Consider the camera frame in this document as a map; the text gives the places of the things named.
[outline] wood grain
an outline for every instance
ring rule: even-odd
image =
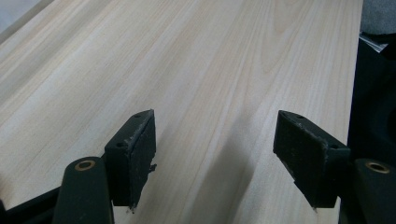
[[[337,223],[272,152],[279,109],[342,140],[361,0],[54,1],[0,46],[7,208],[153,108],[157,171],[118,223]]]

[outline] gray fabric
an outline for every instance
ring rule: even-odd
[[[361,31],[374,35],[396,33],[396,0],[364,0]]]

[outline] table top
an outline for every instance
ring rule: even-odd
[[[337,223],[272,150],[280,109],[346,142],[361,5],[55,0],[0,45],[0,198],[60,186],[153,108],[158,167],[117,223]]]

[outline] black plastic part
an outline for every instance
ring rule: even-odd
[[[82,158],[66,167],[52,223],[114,223],[101,158]]]
[[[136,207],[156,152],[154,111],[132,116],[105,147],[110,197],[116,206]]]
[[[7,211],[1,223],[51,223],[59,188],[44,193]]]
[[[355,160],[354,187],[367,223],[396,220],[396,169],[384,162]]]
[[[334,207],[350,149],[310,120],[279,111],[274,153],[312,207]]]

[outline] gray carpet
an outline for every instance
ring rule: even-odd
[[[396,33],[396,0],[363,0],[361,31],[373,35]]]

